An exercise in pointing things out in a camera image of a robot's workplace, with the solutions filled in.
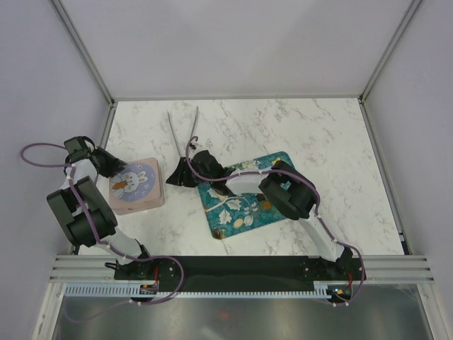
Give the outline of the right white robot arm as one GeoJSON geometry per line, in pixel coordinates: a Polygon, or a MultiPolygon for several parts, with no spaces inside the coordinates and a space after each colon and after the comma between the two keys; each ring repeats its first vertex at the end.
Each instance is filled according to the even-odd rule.
{"type": "Polygon", "coordinates": [[[279,214],[304,227],[324,260],[324,273],[335,280],[342,278],[350,268],[352,247],[338,241],[319,216],[321,197],[315,185],[284,159],[263,168],[261,164],[251,168],[222,166],[203,150],[191,159],[181,157],[166,183],[187,188],[207,184],[227,198],[245,194],[264,197],[279,214]]]}

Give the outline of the metal tongs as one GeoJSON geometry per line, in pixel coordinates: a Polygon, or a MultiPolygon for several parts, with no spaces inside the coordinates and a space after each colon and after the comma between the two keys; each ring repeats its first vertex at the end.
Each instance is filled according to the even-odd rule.
{"type": "Polygon", "coordinates": [[[167,112],[167,120],[171,131],[171,137],[173,138],[177,155],[179,157],[185,156],[185,152],[183,151],[185,147],[183,144],[195,136],[199,118],[200,109],[198,106],[195,107],[195,112],[193,114],[177,114],[175,118],[170,111],[167,112]]]}

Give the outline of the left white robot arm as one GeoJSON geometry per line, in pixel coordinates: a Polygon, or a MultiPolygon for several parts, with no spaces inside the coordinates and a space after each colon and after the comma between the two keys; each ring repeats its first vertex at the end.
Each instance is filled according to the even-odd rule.
{"type": "Polygon", "coordinates": [[[47,196],[47,204],[69,242],[76,246],[100,247],[139,279],[154,273],[155,263],[143,244],[117,228],[117,218],[98,190],[98,176],[112,177],[127,163],[100,147],[65,147],[63,185],[47,196]]]}

